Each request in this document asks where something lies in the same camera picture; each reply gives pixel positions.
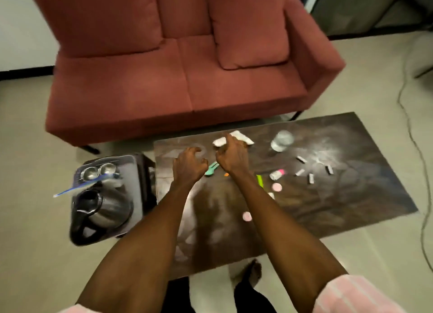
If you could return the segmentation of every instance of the hand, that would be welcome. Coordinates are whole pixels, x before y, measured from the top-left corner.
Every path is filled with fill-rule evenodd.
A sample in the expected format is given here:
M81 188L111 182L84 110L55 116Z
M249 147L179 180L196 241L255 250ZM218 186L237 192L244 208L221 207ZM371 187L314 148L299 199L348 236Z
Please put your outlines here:
M187 185L192 187L209 168L209 162L203 158L201 162L195 157L196 152L200 152L199 147L186 148L173 161L173 184Z
M227 140L226 149L216 152L216 161L229 174L249 173L248 151L243 141L230 134L224 135Z

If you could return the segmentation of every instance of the white tile floor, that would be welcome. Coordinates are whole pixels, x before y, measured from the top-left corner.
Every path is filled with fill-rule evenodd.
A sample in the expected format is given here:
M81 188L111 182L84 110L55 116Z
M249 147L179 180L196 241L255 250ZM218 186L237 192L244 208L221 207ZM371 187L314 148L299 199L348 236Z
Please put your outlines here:
M334 42L347 68L302 118L355 111L420 210L323 242L350 273L369 278L408 312L430 313L433 273L419 242L427 208L426 185L404 114L396 103L403 83L403 57L414 41L402 102L433 186L433 73L412 78L433 64L433 34ZM68 187L71 173L92 156L44 132L51 81L48 76L0 82L0 307L6 313L55 312L72 305L115 243L109 239L78 248L68 240L68 199L54 200L52 195ZM106 154L140 150L153 157L149 139L100 147ZM433 261L432 237L429 224L426 251ZM277 312L294 312L268 258L259 260L263 278L257 290ZM235 270L239 266L230 267L230 272ZM198 313L235 312L229 267L191 277L191 300Z

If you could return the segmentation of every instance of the kettle handle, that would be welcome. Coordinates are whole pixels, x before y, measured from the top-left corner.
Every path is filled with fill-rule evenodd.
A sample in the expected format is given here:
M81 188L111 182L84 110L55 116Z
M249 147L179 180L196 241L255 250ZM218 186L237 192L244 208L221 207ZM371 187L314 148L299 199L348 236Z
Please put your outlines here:
M71 219L71 228L69 230L69 237L71 241L77 246L89 245L96 242L105 234L103 228L97 228L95 233L89 237L84 237L83 231L85 228L85 221L87 217L87 212L75 211Z

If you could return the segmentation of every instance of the coffee table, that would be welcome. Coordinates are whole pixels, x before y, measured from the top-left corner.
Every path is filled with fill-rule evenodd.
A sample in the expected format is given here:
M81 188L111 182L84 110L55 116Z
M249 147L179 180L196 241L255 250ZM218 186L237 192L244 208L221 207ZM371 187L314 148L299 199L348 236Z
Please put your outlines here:
M286 129L295 142L269 155L270 142ZM317 237L417 211L417 207L355 113L239 129L255 142L249 148L250 169L263 177L271 192L269 173L284 169L275 200ZM156 189L160 200L173 180L172 160L186 147L198 146L209 163L215 161L212 142L223 132L206 133L154 143ZM296 159L301 156L306 164ZM329 175L323 165L330 165ZM304 168L306 173L294 174ZM307 173L314 174L308 184ZM217 168L203 177L188 196L179 229L171 278L180 278L265 253L254 223L242 220L246 203L233 180Z

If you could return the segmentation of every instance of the pink sleeve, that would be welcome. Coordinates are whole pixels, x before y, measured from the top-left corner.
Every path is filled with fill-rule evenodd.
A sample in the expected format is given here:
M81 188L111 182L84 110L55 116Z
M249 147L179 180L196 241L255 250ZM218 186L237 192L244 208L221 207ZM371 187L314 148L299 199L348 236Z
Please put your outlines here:
M59 313L97 313L95 311L89 310L79 304L67 308Z
M313 313L405 313L367 279L342 275L322 290Z

